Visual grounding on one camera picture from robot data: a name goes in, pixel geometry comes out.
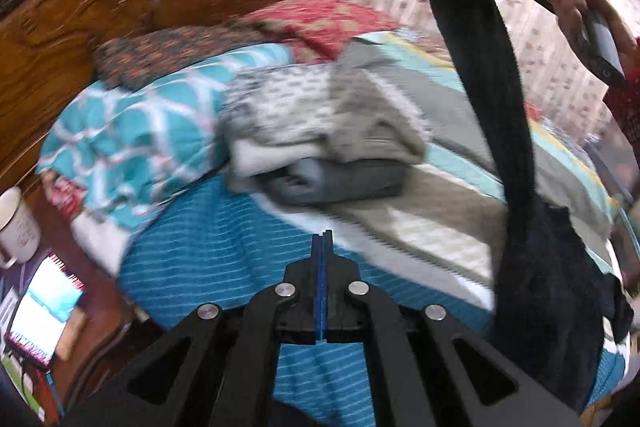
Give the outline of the person's right hand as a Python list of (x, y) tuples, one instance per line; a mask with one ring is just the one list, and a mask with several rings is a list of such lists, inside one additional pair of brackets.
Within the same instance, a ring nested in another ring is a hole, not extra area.
[(620, 14), (608, 0), (547, 0), (553, 6), (560, 31), (564, 35), (572, 51), (587, 66), (587, 55), (582, 49), (580, 38), (584, 27), (584, 15), (589, 11), (604, 17), (612, 32), (620, 64), (628, 79), (639, 72), (639, 45), (625, 24)]

